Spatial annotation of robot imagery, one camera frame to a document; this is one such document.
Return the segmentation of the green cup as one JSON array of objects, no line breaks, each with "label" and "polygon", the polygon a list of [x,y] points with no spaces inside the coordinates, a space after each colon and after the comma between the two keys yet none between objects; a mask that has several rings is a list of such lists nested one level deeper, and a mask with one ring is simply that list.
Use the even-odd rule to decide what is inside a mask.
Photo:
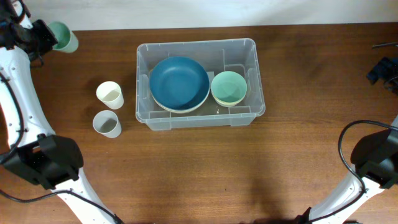
[{"label": "green cup", "polygon": [[57,44],[53,45],[53,49],[64,52],[73,53],[79,46],[79,41],[76,35],[68,28],[68,26],[62,22],[52,22],[48,25],[52,33],[54,34]]}]

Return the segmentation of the cream cup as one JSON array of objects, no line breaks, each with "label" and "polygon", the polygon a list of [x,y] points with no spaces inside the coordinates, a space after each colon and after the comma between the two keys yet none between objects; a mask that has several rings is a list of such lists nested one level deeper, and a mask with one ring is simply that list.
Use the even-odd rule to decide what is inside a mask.
[{"label": "cream cup", "polygon": [[122,89],[113,81],[100,84],[96,89],[96,97],[112,110],[118,110],[124,104]]}]

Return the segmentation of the grey cup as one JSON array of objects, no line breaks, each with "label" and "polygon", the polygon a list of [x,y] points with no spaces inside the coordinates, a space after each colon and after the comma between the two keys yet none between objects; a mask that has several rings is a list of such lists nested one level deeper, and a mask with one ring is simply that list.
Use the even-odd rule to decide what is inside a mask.
[{"label": "grey cup", "polygon": [[118,116],[110,110],[103,110],[95,115],[93,128],[97,133],[111,139],[118,137],[122,132]]}]

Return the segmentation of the blue plate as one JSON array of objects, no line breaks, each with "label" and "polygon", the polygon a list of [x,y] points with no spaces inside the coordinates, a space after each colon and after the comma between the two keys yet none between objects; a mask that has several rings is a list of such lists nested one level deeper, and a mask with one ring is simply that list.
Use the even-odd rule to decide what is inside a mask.
[{"label": "blue plate", "polygon": [[200,105],[210,93],[207,72],[187,57],[170,57],[159,62],[150,74],[149,85],[158,104],[176,111]]}]

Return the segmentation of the green bowl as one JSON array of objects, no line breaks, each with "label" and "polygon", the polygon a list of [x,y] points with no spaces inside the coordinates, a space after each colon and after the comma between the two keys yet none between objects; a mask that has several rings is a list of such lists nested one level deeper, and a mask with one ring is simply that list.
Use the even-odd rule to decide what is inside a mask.
[{"label": "green bowl", "polygon": [[217,74],[211,82],[211,93],[217,98],[245,97],[248,85],[242,75],[232,71]]}]

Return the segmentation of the yellow bowl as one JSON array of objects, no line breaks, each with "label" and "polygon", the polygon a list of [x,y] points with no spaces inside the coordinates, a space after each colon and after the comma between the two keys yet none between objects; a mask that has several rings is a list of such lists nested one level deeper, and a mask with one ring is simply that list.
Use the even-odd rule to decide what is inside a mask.
[{"label": "yellow bowl", "polygon": [[238,98],[238,97],[235,97],[235,96],[217,98],[215,95],[213,95],[213,98],[215,99],[215,101],[220,106],[224,106],[224,107],[227,107],[227,108],[232,107],[232,106],[236,106],[238,103],[240,103],[244,99],[244,97]]}]

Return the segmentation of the cream plate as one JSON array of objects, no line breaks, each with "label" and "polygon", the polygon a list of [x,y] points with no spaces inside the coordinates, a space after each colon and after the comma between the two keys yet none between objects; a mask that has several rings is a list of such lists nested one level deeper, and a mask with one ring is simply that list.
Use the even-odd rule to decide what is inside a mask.
[{"label": "cream plate", "polygon": [[189,108],[189,109],[185,109],[185,110],[175,110],[175,109],[171,109],[168,108],[164,105],[162,105],[161,103],[159,103],[154,97],[153,100],[164,110],[169,111],[171,113],[177,113],[177,114],[184,114],[184,113],[190,113],[196,109],[198,109],[202,104],[204,104],[204,102],[207,100],[208,96],[209,96],[210,92],[207,93],[207,95],[205,96],[205,98],[202,100],[202,102],[200,102],[199,104],[197,104],[196,106]]}]

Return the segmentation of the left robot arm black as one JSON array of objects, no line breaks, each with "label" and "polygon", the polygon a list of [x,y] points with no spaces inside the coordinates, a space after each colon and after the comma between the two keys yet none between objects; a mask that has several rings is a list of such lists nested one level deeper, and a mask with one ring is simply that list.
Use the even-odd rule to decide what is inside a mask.
[{"label": "left robot arm black", "polygon": [[23,1],[1,1],[1,109],[9,145],[1,165],[50,191],[32,199],[1,195],[19,203],[58,196],[82,223],[121,223],[88,182],[77,143],[55,134],[34,88],[31,62],[42,60],[62,38],[44,21],[31,22]]}]

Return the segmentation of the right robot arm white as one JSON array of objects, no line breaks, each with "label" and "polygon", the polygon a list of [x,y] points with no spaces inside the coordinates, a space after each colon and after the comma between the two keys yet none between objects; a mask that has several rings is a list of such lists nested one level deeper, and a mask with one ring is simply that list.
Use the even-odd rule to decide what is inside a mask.
[{"label": "right robot arm white", "polygon": [[[347,163],[342,150],[343,137],[357,124],[384,128],[361,138]],[[348,169],[347,176],[321,203],[308,208],[295,223],[346,223],[346,220],[371,197],[397,184],[397,120],[392,125],[357,120],[347,124],[338,140],[338,154]]]}]

